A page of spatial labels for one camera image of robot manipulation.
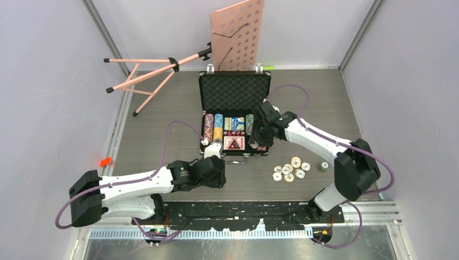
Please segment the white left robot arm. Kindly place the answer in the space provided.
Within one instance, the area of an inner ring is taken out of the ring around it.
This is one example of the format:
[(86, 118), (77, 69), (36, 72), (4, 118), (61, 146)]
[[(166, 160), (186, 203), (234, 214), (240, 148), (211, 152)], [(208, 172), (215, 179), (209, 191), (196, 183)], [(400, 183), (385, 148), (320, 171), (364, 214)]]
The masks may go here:
[(188, 192), (201, 186), (220, 189), (225, 183), (225, 161), (215, 155), (194, 162), (177, 160), (157, 171), (123, 176), (100, 177), (91, 170), (69, 190), (71, 226), (85, 227), (111, 217), (160, 224), (166, 210), (154, 195)]

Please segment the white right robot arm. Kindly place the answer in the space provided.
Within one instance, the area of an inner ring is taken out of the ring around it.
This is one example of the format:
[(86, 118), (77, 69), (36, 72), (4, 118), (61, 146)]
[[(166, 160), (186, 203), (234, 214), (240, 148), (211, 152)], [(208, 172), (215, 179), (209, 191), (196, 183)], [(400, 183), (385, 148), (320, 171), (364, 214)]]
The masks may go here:
[(312, 151), (334, 168), (333, 183), (308, 202), (307, 214), (315, 222), (323, 222), (339, 204), (357, 200), (380, 178), (376, 159), (363, 139), (338, 138), (297, 114), (280, 113), (269, 101), (260, 104), (253, 113), (248, 141), (251, 146), (271, 147), (274, 139), (288, 141)]

